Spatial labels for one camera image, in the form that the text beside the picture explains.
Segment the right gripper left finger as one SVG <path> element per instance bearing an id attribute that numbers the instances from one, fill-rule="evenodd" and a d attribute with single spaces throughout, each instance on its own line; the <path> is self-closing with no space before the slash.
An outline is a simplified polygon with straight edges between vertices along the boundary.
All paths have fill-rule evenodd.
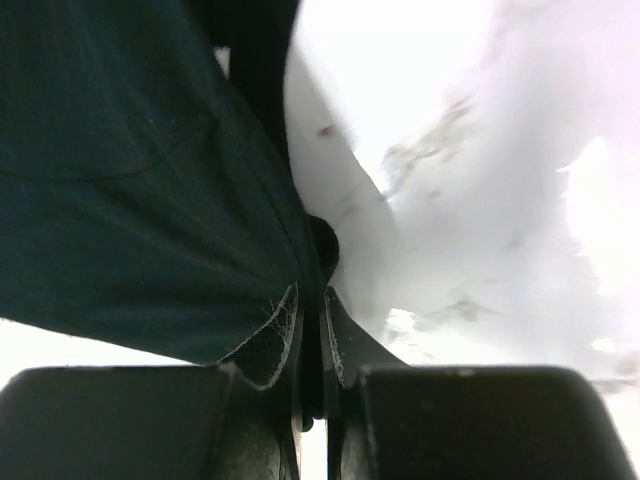
<path id="1" fill-rule="evenodd" d="M 298 292 L 214 366 L 25 370 L 1 392 L 5 479 L 296 479 Z"/>

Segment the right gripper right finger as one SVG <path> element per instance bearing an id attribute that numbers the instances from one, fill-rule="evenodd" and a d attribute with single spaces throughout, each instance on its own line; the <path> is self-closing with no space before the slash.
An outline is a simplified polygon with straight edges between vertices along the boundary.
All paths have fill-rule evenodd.
<path id="1" fill-rule="evenodd" d="M 632 479 L 604 402 L 551 366 L 403 363 L 334 289 L 320 320 L 332 479 Z"/>

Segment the black t shirt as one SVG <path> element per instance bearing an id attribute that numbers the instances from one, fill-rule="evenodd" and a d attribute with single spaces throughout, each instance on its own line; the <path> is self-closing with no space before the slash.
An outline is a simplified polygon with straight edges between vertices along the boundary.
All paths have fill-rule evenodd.
<path id="1" fill-rule="evenodd" d="M 338 258 L 292 178 L 293 1 L 1 5 L 1 314 L 209 363 Z"/>

